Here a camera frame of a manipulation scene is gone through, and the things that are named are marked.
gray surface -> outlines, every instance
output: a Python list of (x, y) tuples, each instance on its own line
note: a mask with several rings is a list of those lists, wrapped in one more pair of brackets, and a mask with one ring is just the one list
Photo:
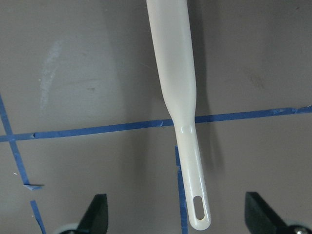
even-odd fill
[[(310, 1), (190, 1), (197, 115), (310, 105)], [(0, 93), (14, 133), (168, 118), (144, 0), (3, 1)], [(212, 210), (201, 233), (248, 233), (246, 191), (309, 222), (311, 114), (197, 125)], [(109, 233), (180, 233), (172, 127), (0, 143), (2, 232), (50, 234), (107, 193)], [(190, 233), (200, 233), (190, 228)]]
[(3, 128), (3, 124), (2, 122), (0, 123), (0, 135), (4, 135), (5, 134), (5, 130)]

white plastic spatula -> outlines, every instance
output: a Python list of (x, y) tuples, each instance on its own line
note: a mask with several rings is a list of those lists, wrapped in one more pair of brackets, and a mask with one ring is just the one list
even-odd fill
[[(173, 119), (179, 149), (189, 221), (204, 230), (211, 223), (195, 129), (196, 82), (186, 0), (147, 0), (162, 94)], [(204, 218), (195, 213), (201, 197)]]

blue tape line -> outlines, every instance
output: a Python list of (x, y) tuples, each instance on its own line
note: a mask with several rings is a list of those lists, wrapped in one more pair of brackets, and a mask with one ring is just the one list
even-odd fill
[(177, 184), (179, 189), (179, 201), (180, 201), (180, 216), (181, 216), (181, 229), (182, 234), (188, 234), (188, 225), (187, 225), (187, 210), (186, 210), (186, 198), (185, 190), (183, 184), (183, 176), (181, 171), (180, 157), (177, 146), (175, 147), (175, 160), (176, 165), (178, 166), (177, 172)]
[(6, 141), (8, 141), (10, 143), (11, 151), (13, 153), (14, 160), (15, 160), (16, 166), (19, 170), (19, 174), (20, 174), (20, 177), (23, 181), (23, 184), (28, 185), (28, 186), (33, 186), (33, 187), (35, 187), (34, 189), (40, 189), (41, 188), (40, 186), (35, 186), (35, 185), (29, 184), (29, 179), (28, 179), (28, 176), (26, 173), (26, 169), (25, 169), (23, 160), (21, 159), (20, 151), (19, 151), (18, 146), (16, 144), (15, 135), (13, 135), (12, 128), (11, 128), (9, 118), (7, 116), (1, 95), (0, 95), (0, 116), (1, 116), (2, 124), (3, 124), (4, 130), (5, 130), (5, 133), (6, 133), (6, 136), (2, 136), (1, 138), (5, 137)]
[[(280, 108), (280, 109), (269, 109), (269, 110), (262, 110), (262, 111), (248, 111), (248, 112), (218, 114), (218, 115), (210, 115), (210, 116), (197, 116), (195, 117), (195, 123), (207, 123), (207, 122), (284, 116), (284, 115), (305, 114), (305, 113), (312, 113), (312, 106), (303, 107), (300, 109)], [(81, 136), (81, 135), (126, 131), (126, 130), (141, 129), (141, 128), (166, 127), (166, 126), (173, 126), (172, 119), (151, 120), (151, 121), (144, 121), (144, 122), (124, 123), (124, 124), (63, 130), (63, 131), (24, 133), (24, 134), (15, 134), (15, 135), (8, 134), (8, 136), (0, 136), (0, 142), (10, 141), (12, 138), (14, 138), (14, 140), (34, 140), (34, 139), (57, 138), (57, 137), (73, 137), (73, 136)]]
[(31, 208), (33, 209), (35, 219), (36, 219), (37, 223), (39, 224), (39, 227), (41, 229), (42, 234), (46, 234), (47, 232), (45, 231), (45, 227), (44, 227), (44, 224), (43, 224), (43, 221), (42, 221), (42, 218), (41, 218), (41, 215), (40, 215), (36, 201), (35, 200), (30, 201), (30, 205), (31, 205)]

white smudge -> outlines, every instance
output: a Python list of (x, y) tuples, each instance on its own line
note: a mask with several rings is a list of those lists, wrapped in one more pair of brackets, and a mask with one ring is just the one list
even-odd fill
[(49, 99), (49, 91), (52, 85), (52, 81), (55, 77), (55, 71), (57, 70), (57, 59), (62, 50), (62, 41), (57, 40), (49, 50), (48, 57), (45, 60), (42, 68), (42, 77), (40, 80), (41, 98), (40, 109), (43, 110)]

